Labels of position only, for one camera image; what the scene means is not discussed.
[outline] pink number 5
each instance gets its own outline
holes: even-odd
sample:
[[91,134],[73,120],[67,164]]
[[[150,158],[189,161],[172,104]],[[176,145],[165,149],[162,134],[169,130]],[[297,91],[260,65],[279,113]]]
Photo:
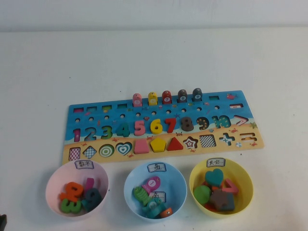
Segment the pink number 5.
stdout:
[[135,122],[135,136],[142,136],[145,133],[144,120]]

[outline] plastic bowl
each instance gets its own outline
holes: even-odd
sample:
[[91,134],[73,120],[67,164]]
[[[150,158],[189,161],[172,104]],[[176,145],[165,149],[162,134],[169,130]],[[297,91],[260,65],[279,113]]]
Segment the plastic bowl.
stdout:
[[[101,203],[88,213],[85,209],[82,209],[78,214],[63,213],[60,210],[61,200],[59,199],[59,194],[65,192],[65,185],[73,181],[85,187],[87,178],[94,179],[93,187],[99,190],[103,198]],[[98,163],[90,160],[71,161],[58,168],[50,177],[46,187],[46,201],[49,208],[56,214],[73,220],[87,219],[102,209],[106,201],[108,185],[107,173]]]
[[[219,160],[220,164],[224,161],[225,165],[223,167],[213,166],[215,165],[215,160]],[[205,173],[207,171],[213,171],[215,168],[221,169],[224,175],[224,180],[229,178],[239,189],[239,193],[234,196],[235,209],[233,211],[210,211],[200,204],[193,195],[193,190],[205,181]],[[203,213],[213,218],[226,218],[243,211],[250,204],[254,194],[252,181],[245,169],[234,161],[224,158],[211,158],[198,163],[191,172],[189,188],[198,208]]]
[[133,195],[133,189],[144,185],[151,177],[160,178],[160,187],[155,190],[156,196],[166,201],[167,208],[171,207],[174,216],[183,206],[187,196],[187,185],[183,175],[175,167],[164,162],[149,162],[133,169],[124,184],[124,197],[131,211],[148,222],[159,222],[166,218],[150,219],[145,217],[142,204]]

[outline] red number 7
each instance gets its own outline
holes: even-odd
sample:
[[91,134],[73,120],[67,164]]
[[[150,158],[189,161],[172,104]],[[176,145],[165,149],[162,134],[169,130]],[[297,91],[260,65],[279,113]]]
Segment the red number 7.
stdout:
[[175,127],[175,124],[177,123],[176,118],[169,118],[169,119],[165,119],[165,124],[169,124],[169,128],[168,128],[168,133],[172,133],[173,129]]

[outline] wooden puzzle board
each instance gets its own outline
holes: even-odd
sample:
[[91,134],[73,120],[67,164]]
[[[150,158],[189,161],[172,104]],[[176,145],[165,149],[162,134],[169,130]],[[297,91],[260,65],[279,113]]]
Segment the wooden puzzle board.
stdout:
[[[165,156],[181,156],[225,151],[263,148],[264,143],[242,91],[203,93],[202,100],[149,106],[148,98],[142,99],[142,107],[133,107],[132,100],[69,106],[62,164],[70,160],[91,159],[97,162],[117,162],[153,159]],[[193,130],[181,129],[181,119],[189,117]],[[165,119],[175,118],[172,133],[167,133]],[[150,124],[160,119],[163,131],[152,134]],[[135,136],[135,122],[144,121],[142,136]],[[117,135],[123,123],[128,123],[129,136]],[[157,137],[166,142],[163,152],[153,152],[150,142]],[[183,146],[182,150],[167,151],[172,138]],[[149,153],[134,154],[135,141],[145,139]]]

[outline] blue bowl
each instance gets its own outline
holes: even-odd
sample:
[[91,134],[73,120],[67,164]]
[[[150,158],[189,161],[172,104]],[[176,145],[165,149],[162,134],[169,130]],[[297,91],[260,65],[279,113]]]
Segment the blue bowl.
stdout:
[[127,205],[138,217],[149,222],[158,222],[166,218],[150,219],[142,210],[142,203],[133,195],[133,189],[144,185],[149,178],[158,176],[160,187],[150,196],[159,197],[167,208],[171,207],[175,215],[183,206],[187,196],[187,186],[183,175],[175,167],[164,162],[149,162],[133,169],[124,184],[124,197]]

